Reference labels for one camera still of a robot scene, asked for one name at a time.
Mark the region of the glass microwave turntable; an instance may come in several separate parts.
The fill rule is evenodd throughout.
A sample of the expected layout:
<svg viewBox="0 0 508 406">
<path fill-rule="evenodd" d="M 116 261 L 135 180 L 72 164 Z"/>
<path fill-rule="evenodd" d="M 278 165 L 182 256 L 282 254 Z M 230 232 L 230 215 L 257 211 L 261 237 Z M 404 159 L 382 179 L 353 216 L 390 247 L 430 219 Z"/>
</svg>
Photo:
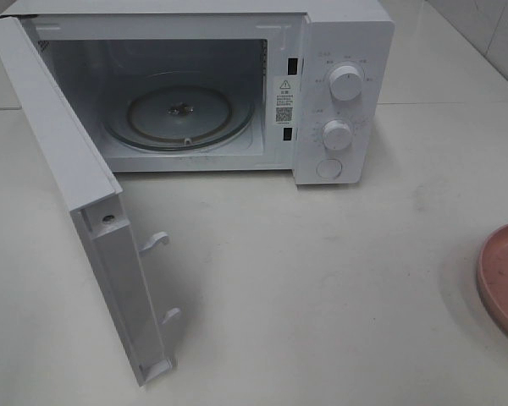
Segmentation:
<svg viewBox="0 0 508 406">
<path fill-rule="evenodd" d="M 112 89 L 104 126 L 115 139 L 145 151 L 193 151 L 240 134 L 258 101 L 257 89 L 240 79 L 154 74 Z"/>
</svg>

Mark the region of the white microwave oven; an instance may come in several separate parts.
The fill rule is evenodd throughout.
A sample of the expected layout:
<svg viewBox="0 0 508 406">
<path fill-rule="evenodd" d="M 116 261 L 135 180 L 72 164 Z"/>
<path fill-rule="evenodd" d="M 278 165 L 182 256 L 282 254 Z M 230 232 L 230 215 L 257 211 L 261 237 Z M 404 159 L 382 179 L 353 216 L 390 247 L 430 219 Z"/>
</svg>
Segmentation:
<svg viewBox="0 0 508 406">
<path fill-rule="evenodd" d="M 362 173 L 395 25 L 377 1 L 18 1 L 0 58 L 61 185 Z"/>
</svg>

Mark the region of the pink round plate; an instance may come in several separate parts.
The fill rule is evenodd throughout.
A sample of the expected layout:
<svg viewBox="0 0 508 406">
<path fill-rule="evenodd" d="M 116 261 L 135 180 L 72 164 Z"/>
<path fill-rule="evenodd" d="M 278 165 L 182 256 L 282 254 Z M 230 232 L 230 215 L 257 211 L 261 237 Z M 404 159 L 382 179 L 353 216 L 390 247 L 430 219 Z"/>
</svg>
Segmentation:
<svg viewBox="0 0 508 406">
<path fill-rule="evenodd" d="M 508 337 L 508 224 L 493 231 L 483 242 L 476 282 L 484 308 Z"/>
</svg>

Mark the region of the white dial knob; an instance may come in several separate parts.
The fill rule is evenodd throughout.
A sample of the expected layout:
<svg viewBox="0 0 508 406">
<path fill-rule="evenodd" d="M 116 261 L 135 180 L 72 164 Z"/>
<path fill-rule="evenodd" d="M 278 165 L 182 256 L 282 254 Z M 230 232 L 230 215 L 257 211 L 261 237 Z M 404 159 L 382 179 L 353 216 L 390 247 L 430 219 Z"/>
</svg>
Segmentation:
<svg viewBox="0 0 508 406">
<path fill-rule="evenodd" d="M 362 93 L 364 73 L 352 62 L 336 65 L 328 74 L 329 90 L 334 99 L 348 102 Z"/>
<path fill-rule="evenodd" d="M 323 144 L 330 151 L 342 151 L 352 142 L 351 126 L 341 120 L 332 120 L 323 126 Z"/>
</svg>

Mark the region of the white round door button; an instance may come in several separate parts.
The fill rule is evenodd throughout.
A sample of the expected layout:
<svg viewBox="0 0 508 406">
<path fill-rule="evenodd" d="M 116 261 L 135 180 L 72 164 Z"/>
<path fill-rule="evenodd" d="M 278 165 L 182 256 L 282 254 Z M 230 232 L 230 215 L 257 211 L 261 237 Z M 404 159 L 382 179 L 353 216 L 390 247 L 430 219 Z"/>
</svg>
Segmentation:
<svg viewBox="0 0 508 406">
<path fill-rule="evenodd" d="M 342 163 L 337 159 L 326 159 L 321 161 L 316 168 L 317 175 L 324 179 L 336 179 L 342 173 Z"/>
</svg>

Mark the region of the white microwave door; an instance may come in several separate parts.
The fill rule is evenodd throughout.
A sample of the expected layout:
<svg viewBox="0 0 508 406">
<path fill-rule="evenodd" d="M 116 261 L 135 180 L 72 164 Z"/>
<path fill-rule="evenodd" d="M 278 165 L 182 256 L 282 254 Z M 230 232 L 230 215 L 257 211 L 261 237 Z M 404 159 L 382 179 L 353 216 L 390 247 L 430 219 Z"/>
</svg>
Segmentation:
<svg viewBox="0 0 508 406">
<path fill-rule="evenodd" d="M 42 56 L 34 29 L 21 19 L 0 19 L 0 59 L 40 150 L 58 185 L 102 291 L 139 386 L 170 372 L 174 356 L 165 335 L 179 319 L 154 309 L 141 257 L 165 232 L 137 244 L 119 182 Z"/>
</svg>

